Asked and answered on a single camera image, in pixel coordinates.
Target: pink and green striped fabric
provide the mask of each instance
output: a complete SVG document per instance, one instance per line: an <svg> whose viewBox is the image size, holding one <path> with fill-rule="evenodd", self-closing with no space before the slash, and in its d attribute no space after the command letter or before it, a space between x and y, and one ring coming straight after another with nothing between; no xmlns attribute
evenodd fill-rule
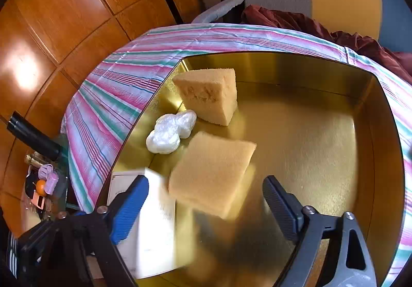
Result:
<svg viewBox="0 0 412 287"><path fill-rule="evenodd" d="M405 225L388 287L412 252L412 86L351 49L298 31L236 24L153 29L103 60L73 96L63 117L70 178L80 207L92 212L122 144L145 105L180 59L230 51L280 51L336 60L374 73L395 117L405 166Z"/></svg>

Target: plastic bag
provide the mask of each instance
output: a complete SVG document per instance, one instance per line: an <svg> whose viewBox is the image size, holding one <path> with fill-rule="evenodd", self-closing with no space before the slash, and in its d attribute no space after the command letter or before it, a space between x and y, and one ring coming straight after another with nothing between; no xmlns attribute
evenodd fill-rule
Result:
<svg viewBox="0 0 412 287"><path fill-rule="evenodd" d="M154 130L146 139L146 147L152 153L169 154L180 145L180 138L188 138L196 123L196 113L192 110L176 115L159 117Z"/></svg>

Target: square sponge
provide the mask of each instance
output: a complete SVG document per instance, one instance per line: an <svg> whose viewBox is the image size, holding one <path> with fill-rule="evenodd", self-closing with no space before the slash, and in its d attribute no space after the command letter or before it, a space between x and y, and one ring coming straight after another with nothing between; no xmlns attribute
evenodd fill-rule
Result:
<svg viewBox="0 0 412 287"><path fill-rule="evenodd" d="M173 82L186 109L205 121L229 125L237 107L233 68L191 70L178 74Z"/></svg>
<svg viewBox="0 0 412 287"><path fill-rule="evenodd" d="M255 149L255 143L197 133L170 174L170 195L226 218Z"/></svg>

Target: dark red cloth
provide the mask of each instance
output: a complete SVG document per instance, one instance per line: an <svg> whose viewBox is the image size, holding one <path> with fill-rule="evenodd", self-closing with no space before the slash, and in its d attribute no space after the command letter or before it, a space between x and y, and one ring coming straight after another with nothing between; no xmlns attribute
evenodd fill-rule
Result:
<svg viewBox="0 0 412 287"><path fill-rule="evenodd" d="M242 21L247 24L302 31L338 45L349 47L357 54L376 61L412 85L412 53L392 52L380 46L371 37L362 37L358 33L351 35L343 31L330 33L322 24L304 14L268 10L254 4L243 10Z"/></svg>

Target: black cylinder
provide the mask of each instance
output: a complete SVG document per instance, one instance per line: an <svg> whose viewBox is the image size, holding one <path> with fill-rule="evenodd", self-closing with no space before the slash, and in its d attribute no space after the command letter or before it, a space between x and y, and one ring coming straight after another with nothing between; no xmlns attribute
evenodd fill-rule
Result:
<svg viewBox="0 0 412 287"><path fill-rule="evenodd" d="M61 151L61 146L52 141L40 130L32 126L18 112L14 112L7 124L7 129L33 150L54 161Z"/></svg>

